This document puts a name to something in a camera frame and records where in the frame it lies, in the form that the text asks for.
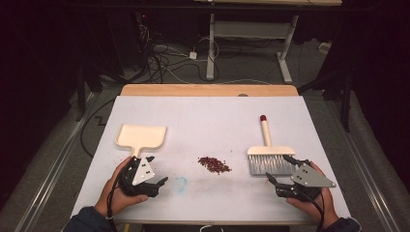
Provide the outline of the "white metal desk frame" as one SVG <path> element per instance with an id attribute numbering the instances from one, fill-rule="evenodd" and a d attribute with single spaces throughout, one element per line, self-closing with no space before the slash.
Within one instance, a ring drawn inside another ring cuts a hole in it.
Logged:
<path id="1" fill-rule="evenodd" d="M 254 6 L 267 9 L 268 7 L 291 7 L 300 9 L 304 6 L 324 8 L 339 7 L 342 0 L 195 0 L 196 2 L 207 3 L 210 7 L 233 5 L 239 7 Z M 276 54 L 281 76 L 286 84 L 293 82 L 286 64 L 286 55 L 291 44 L 299 15 L 293 14 L 289 22 L 251 22 L 247 19 L 245 22 L 233 20 L 216 20 L 215 14 L 210 13 L 209 36 L 207 37 L 208 55 L 207 55 L 207 72 L 206 79 L 214 80 L 216 71 L 216 58 L 220 48 L 215 41 L 215 37 L 220 38 L 248 38 L 248 39 L 284 39 L 284 46 L 281 52 Z"/>

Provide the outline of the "wooden table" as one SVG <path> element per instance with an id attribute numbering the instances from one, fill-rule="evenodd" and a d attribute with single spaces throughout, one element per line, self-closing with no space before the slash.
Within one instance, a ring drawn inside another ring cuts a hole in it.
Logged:
<path id="1" fill-rule="evenodd" d="M 297 97 L 291 85 L 127 84 L 121 96 L 151 97 Z"/>

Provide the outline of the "cream plastic dustpan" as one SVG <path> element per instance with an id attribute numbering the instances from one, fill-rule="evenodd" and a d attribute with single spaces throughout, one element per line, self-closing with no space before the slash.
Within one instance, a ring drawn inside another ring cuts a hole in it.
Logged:
<path id="1" fill-rule="evenodd" d="M 156 150 L 165 139 L 167 127 L 122 125 L 115 142 L 123 148 L 130 148 L 131 155 L 138 157 L 143 150 Z"/>

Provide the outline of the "white table cover sheet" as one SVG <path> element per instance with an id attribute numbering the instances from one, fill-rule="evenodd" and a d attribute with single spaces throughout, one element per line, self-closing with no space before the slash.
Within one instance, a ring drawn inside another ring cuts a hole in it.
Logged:
<path id="1" fill-rule="evenodd" d="M 162 146 L 151 152 L 157 179 L 168 177 L 157 197 L 129 207 L 118 222 L 165 224 L 308 224 L 308 216 L 277 197 L 264 177 L 249 173 L 248 148 L 260 146 L 260 116 L 272 141 L 289 146 L 335 177 L 301 97 L 127 97 L 116 99 L 102 139 L 74 204 L 96 203 L 116 166 L 130 151 L 115 138 L 122 125 L 165 126 Z M 230 172 L 211 173 L 203 157 L 223 160 Z"/>

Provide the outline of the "pile of dark red crumbs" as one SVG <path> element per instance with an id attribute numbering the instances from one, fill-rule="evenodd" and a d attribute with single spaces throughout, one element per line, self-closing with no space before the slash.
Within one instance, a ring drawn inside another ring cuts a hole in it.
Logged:
<path id="1" fill-rule="evenodd" d="M 230 172 L 231 168 L 223 160 L 211 157 L 203 157 L 198 160 L 198 163 L 204 166 L 211 173 Z"/>

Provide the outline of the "black metal stand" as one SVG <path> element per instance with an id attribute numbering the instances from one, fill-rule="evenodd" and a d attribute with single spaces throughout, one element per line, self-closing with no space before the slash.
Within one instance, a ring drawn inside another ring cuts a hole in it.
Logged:
<path id="1" fill-rule="evenodd" d="M 76 121 L 79 122 L 84 115 L 86 109 L 86 89 L 88 87 L 91 92 L 99 92 L 101 85 L 99 76 L 95 71 L 85 63 L 81 63 L 76 72 L 76 93 L 77 93 L 77 116 Z"/>
<path id="2" fill-rule="evenodd" d="M 321 90 L 325 101 L 340 100 L 339 120 L 344 130 L 350 132 L 349 111 L 352 90 L 350 68 L 341 66 L 327 74 L 319 75 L 311 82 L 297 88 L 299 94 L 303 94 L 307 90 Z"/>

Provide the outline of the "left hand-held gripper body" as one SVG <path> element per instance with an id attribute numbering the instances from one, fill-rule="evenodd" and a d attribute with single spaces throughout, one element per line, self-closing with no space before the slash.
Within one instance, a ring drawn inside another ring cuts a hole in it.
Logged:
<path id="1" fill-rule="evenodd" d="M 148 180 L 155 177 L 155 173 L 146 158 L 132 159 L 119 173 L 119 187 L 127 196 L 137 196 L 145 194 L 148 197 L 156 197 L 159 188 L 155 184 L 148 183 Z"/>

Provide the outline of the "metal floor rail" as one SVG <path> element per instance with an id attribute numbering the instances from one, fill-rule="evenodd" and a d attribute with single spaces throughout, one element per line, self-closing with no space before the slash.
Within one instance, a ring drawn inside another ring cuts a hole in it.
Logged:
<path id="1" fill-rule="evenodd" d="M 51 161 L 49 168 L 46 170 L 44 178 L 39 183 L 39 187 L 33 195 L 23 217 L 19 221 L 15 232 L 33 231 L 33 228 L 39 220 L 40 215 L 61 176 L 66 162 L 69 159 L 71 148 L 74 145 L 79 132 L 84 128 L 86 118 L 99 96 L 99 94 L 95 93 L 87 94 L 85 98 L 85 106 L 79 106 L 73 113 L 72 119 L 64 119 L 66 128 L 65 130 L 58 131 L 58 135 L 62 138 L 60 143 L 57 142 L 56 135 L 52 135 L 50 139 L 46 140 L 51 145 L 58 145 L 58 149 L 54 153 L 54 158 Z"/>
<path id="2" fill-rule="evenodd" d="M 347 143 L 348 154 L 383 230 L 404 232 L 402 203 L 406 203 L 407 189 L 385 156 L 358 101 L 351 102 L 349 130 L 341 123 L 341 104 L 328 101 L 327 105 Z"/>

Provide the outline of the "person's right hand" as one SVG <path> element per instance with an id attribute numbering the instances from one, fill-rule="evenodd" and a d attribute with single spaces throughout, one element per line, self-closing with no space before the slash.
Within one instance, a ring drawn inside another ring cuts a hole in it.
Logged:
<path id="1" fill-rule="evenodd" d="M 339 219 L 334 206 L 334 199 L 328 188 L 322 188 L 321 194 L 314 203 L 301 202 L 295 198 L 287 198 L 286 202 L 306 213 L 321 229 L 326 229 Z"/>

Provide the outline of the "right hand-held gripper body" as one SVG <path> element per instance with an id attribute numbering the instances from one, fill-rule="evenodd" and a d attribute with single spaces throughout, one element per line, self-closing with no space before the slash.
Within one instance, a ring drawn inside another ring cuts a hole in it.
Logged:
<path id="1" fill-rule="evenodd" d="M 303 164 L 297 169 L 290 176 L 290 180 L 293 182 L 292 185 L 275 182 L 278 197 L 291 197 L 302 202 L 309 202 L 319 196 L 322 188 L 335 188 L 337 186 L 335 182 L 307 164 Z"/>

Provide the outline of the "person's left hand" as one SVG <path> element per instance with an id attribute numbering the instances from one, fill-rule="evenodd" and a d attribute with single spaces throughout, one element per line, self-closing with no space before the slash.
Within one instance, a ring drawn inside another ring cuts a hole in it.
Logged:
<path id="1" fill-rule="evenodd" d="M 119 189 L 114 191 L 114 183 L 117 178 L 119 172 L 128 164 L 131 158 L 124 159 L 114 170 L 112 176 L 106 181 L 101 196 L 97 203 L 95 204 L 95 210 L 102 215 L 103 217 L 107 216 L 108 208 L 107 208 L 107 199 L 109 195 L 112 195 L 111 200 L 111 210 L 112 214 L 115 216 L 121 213 L 123 210 L 128 208 L 129 206 L 133 206 L 139 203 L 142 203 L 148 199 L 147 195 L 137 195 L 137 196 L 127 196 Z"/>

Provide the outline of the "cream brush with grey bristles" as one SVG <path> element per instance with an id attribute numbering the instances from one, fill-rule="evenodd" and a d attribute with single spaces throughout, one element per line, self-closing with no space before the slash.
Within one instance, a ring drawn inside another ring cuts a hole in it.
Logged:
<path id="1" fill-rule="evenodd" d="M 274 146 L 270 135 L 270 128 L 265 115 L 260 116 L 261 131 L 264 139 L 263 146 L 248 148 L 249 172 L 254 176 L 264 175 L 266 172 L 274 176 L 290 176 L 295 166 L 286 158 L 293 158 L 295 151 L 288 146 Z"/>

